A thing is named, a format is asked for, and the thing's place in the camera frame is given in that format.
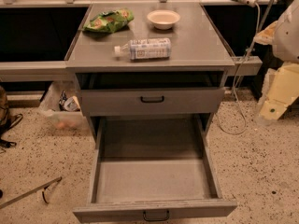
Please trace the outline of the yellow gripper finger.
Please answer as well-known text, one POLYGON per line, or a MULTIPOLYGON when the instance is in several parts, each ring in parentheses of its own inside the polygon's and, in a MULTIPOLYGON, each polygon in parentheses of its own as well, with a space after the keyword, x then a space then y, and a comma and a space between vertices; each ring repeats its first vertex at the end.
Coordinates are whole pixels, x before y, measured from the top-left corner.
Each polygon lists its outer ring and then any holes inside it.
POLYGON ((285 62, 269 74, 269 81, 269 90, 265 94, 259 116, 265 120, 278 120, 299 98, 299 64, 285 62))

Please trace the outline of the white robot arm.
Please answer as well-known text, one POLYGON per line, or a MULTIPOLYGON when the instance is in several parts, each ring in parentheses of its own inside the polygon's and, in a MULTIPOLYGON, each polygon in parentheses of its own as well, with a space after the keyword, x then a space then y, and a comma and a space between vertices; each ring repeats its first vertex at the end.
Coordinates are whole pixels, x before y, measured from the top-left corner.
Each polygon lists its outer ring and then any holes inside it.
POLYGON ((254 36, 254 41, 271 45, 274 56, 283 61, 259 112, 263 119, 278 120, 299 97, 299 0, 293 0, 277 21, 254 36))

